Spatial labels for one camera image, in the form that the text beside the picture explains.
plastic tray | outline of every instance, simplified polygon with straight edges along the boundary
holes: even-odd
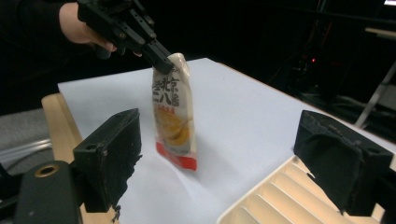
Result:
[[[384,209],[379,205],[371,217],[341,215],[308,172],[291,157],[221,214],[217,224],[380,223]]]

